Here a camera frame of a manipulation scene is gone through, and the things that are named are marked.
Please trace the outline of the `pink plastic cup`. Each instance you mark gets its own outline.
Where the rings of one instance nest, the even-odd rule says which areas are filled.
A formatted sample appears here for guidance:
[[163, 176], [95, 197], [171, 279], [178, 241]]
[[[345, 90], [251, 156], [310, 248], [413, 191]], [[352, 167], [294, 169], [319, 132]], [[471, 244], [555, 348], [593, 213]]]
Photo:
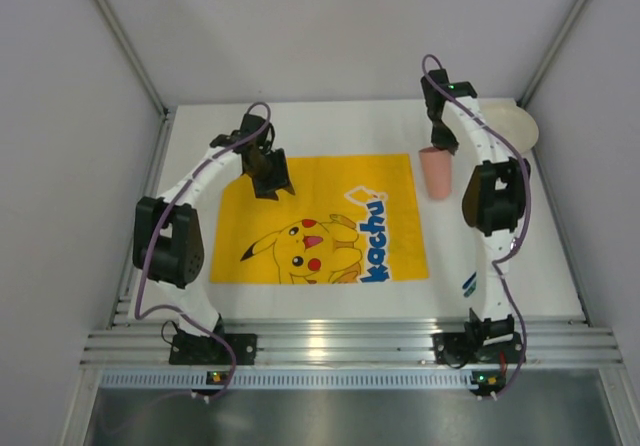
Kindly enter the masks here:
[[428, 196], [445, 200], [452, 191], [452, 155], [435, 147], [419, 151], [422, 174]]

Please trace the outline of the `white round plate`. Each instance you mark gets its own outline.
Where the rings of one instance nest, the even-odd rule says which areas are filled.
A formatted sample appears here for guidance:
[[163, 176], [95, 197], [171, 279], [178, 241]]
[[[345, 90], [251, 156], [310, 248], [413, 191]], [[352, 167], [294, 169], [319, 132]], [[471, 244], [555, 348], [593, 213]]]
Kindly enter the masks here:
[[522, 155], [533, 149], [539, 139], [539, 128], [533, 117], [515, 103], [490, 102], [481, 110], [486, 123], [508, 140]]

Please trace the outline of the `blue metallic fork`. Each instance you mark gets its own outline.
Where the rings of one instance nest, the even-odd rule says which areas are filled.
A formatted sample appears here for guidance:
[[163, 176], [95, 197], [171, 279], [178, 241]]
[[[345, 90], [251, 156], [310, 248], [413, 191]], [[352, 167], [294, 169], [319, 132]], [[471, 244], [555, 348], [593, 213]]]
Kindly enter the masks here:
[[464, 290], [466, 290], [466, 289], [468, 289], [472, 284], [474, 284], [474, 283], [476, 282], [476, 276], [477, 276], [477, 273], [476, 273], [476, 272], [474, 272], [474, 273], [473, 273], [473, 274], [472, 274], [472, 275], [471, 275], [471, 276], [470, 276], [470, 277], [465, 281], [465, 283], [463, 284], [462, 288], [463, 288]]

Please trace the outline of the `green-handled silver spoon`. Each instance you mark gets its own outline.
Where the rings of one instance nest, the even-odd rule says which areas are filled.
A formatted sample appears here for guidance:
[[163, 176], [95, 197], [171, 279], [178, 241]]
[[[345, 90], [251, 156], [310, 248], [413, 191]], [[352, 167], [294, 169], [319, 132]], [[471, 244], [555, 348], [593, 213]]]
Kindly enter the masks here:
[[474, 294], [475, 290], [476, 290], [476, 286], [475, 286], [475, 285], [470, 286], [470, 287], [469, 287], [469, 288], [464, 292], [464, 297], [465, 297], [465, 298], [469, 298], [471, 295], [473, 295], [473, 294]]

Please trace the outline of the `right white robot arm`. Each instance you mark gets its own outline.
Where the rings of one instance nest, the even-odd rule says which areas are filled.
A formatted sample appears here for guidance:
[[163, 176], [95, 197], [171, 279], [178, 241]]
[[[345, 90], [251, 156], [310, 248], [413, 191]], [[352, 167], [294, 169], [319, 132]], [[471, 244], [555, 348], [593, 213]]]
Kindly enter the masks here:
[[432, 145], [466, 155], [473, 166], [461, 209], [474, 233], [475, 285], [483, 302], [469, 309], [465, 332], [474, 345], [508, 342], [515, 336], [518, 311], [506, 276], [529, 227], [529, 163], [489, 127], [470, 83], [452, 83], [440, 68], [424, 70], [421, 86]]

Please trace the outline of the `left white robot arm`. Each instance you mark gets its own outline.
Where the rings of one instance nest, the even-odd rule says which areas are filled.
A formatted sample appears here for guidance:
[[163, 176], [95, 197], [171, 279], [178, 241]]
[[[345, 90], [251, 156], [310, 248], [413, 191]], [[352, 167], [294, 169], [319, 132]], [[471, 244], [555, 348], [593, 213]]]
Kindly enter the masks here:
[[221, 315], [204, 288], [205, 208], [236, 179], [250, 179], [254, 196], [278, 199], [295, 193], [283, 149], [275, 149], [271, 110], [264, 117], [247, 110], [240, 126], [220, 134], [204, 156], [175, 186], [157, 197], [142, 197], [135, 208], [132, 263], [140, 271], [133, 316], [143, 320], [166, 310], [179, 318], [179, 329], [216, 340]]

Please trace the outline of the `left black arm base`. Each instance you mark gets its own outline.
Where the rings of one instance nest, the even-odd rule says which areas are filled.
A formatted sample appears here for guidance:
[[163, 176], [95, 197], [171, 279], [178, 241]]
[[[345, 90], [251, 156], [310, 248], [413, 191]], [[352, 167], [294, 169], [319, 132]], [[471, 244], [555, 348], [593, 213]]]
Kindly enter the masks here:
[[[224, 341], [235, 354], [236, 364], [255, 364], [257, 353], [256, 334], [226, 333]], [[179, 366], [231, 365], [229, 351], [210, 336], [194, 336], [178, 330], [171, 340], [169, 363]]]

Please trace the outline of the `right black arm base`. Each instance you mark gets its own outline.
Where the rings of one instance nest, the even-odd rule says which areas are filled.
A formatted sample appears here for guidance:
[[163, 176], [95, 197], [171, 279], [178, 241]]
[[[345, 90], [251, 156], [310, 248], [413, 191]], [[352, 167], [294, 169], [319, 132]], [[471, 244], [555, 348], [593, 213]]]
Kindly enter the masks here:
[[511, 314], [502, 320], [481, 320], [470, 308], [463, 331], [437, 333], [433, 346], [437, 364], [461, 369], [471, 364], [518, 362], [522, 340]]

